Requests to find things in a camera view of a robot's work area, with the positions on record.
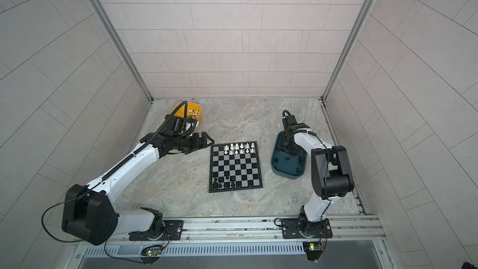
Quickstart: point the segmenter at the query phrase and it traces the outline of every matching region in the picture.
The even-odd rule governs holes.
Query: gray stone surface
[[[287,109],[319,137],[332,143],[318,99],[201,99],[196,132],[206,131],[216,143],[257,141],[263,188],[208,192],[210,149],[170,155],[141,173],[115,202],[117,210],[150,207],[165,217],[294,215],[312,194],[310,157],[305,174],[290,180],[272,172],[270,159]],[[155,131],[179,100],[155,100],[141,136]],[[331,206],[329,214],[358,213],[351,193]]]

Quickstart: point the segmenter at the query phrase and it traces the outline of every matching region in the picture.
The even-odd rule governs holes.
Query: metal corner post
[[[108,15],[106,15],[103,5],[99,2],[99,0],[88,0],[88,2],[90,3],[91,7],[95,11],[96,15],[98,16],[100,23],[103,25],[104,29],[106,30],[106,33],[108,33],[111,41],[113,42],[113,45],[118,50],[120,57],[123,59],[126,66],[131,71],[136,81],[140,84],[144,94],[146,95],[149,102],[151,103],[153,98],[148,88],[144,84],[144,81],[142,80],[138,72],[138,69],[136,69],[133,61],[129,57],[128,51],[126,51],[125,46],[123,45],[123,42],[121,41],[120,37],[116,33],[116,30],[113,27],[113,25],[111,24],[111,21],[108,18]]]
[[[362,26],[365,22],[365,19],[367,18],[368,13],[370,12],[370,9],[372,8],[373,2],[374,0],[364,0],[362,7],[360,8],[358,16],[355,19],[354,26],[350,30],[350,35],[347,38],[347,42],[345,43],[345,46],[342,52],[340,53],[340,57],[337,61],[337,65],[335,66],[335,69],[332,72],[330,81],[328,82],[324,95],[322,96],[322,100],[324,102],[330,96],[332,87],[334,86],[335,81],[337,81],[337,77],[340,74],[340,71],[342,70],[342,67],[344,66],[345,61],[347,60],[347,57],[349,56],[350,50],[352,49],[352,45],[354,44],[355,40],[359,36],[359,32],[362,29]]]

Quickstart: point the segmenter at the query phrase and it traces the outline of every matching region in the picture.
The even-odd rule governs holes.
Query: chessboard
[[[248,141],[242,144],[252,147],[228,150],[225,154],[225,148],[229,144],[211,146],[210,193],[262,188],[257,142]]]

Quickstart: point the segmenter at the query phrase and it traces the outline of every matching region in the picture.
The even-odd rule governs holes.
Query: tiled wall
[[[318,97],[363,0],[100,0],[154,97]]]
[[[51,267],[42,213],[129,150],[147,105],[87,0],[0,0],[1,268]]]
[[[375,0],[326,104],[401,267],[478,264],[478,0]]]

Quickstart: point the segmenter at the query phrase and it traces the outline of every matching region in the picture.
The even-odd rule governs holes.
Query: chessboard border
[[[234,143],[254,143],[256,145],[256,159],[257,159],[257,169],[259,172],[259,185],[256,186],[247,186],[247,187],[241,187],[241,188],[229,188],[229,189],[219,189],[219,190],[212,190],[212,157],[213,157],[213,147],[215,146],[225,146],[225,145],[230,145],[231,142],[229,143],[219,143],[219,144],[214,144],[211,146],[211,153],[209,157],[209,193],[217,193],[217,192],[226,192],[226,191],[239,191],[239,190],[248,190],[248,189],[255,189],[255,188],[264,188],[262,185],[262,173],[260,171],[260,160],[259,160],[259,153],[257,152],[257,141],[235,141]]]

